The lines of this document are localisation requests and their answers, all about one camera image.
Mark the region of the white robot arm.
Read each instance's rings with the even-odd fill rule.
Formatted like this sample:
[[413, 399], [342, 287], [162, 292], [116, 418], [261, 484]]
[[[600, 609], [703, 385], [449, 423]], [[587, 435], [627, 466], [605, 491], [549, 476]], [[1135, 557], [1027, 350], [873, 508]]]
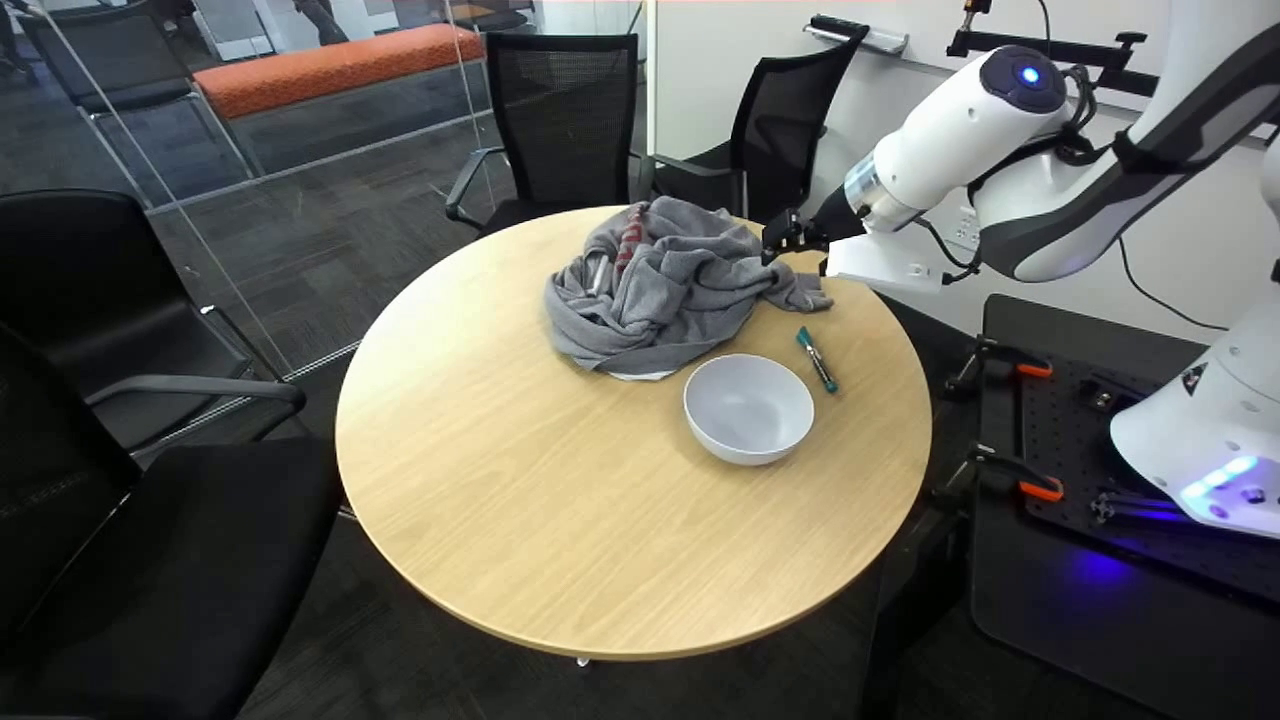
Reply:
[[[765, 225], [770, 252], [849, 252], [964, 192], [981, 259], [1060, 279], [1212, 167], [1280, 103], [1280, 0], [1171, 0], [1169, 55], [1143, 111], [1087, 156], [1046, 51], [994, 45], [935, 84], [808, 214]], [[1254, 292], [1185, 370], [1107, 418], [1115, 456], [1203, 528], [1280, 535], [1280, 287]]]

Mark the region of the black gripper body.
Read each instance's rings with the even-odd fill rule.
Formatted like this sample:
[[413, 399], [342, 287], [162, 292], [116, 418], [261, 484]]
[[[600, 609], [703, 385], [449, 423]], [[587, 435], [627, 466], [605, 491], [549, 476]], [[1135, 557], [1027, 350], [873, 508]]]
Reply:
[[765, 252], [825, 252], [832, 239], [858, 237], [858, 210], [849, 202], [843, 192], [832, 192], [811, 214], [799, 207], [783, 207], [765, 225]]

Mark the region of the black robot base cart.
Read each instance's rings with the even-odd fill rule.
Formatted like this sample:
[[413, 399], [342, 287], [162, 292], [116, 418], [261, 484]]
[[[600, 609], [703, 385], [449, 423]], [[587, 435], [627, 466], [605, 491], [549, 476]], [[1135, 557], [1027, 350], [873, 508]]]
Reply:
[[1280, 720], [1280, 542], [1185, 519], [1104, 441], [1196, 342], [1010, 295], [985, 302], [985, 335], [1051, 375], [992, 370], [981, 435], [1068, 491], [974, 501], [974, 629], [1169, 720]]

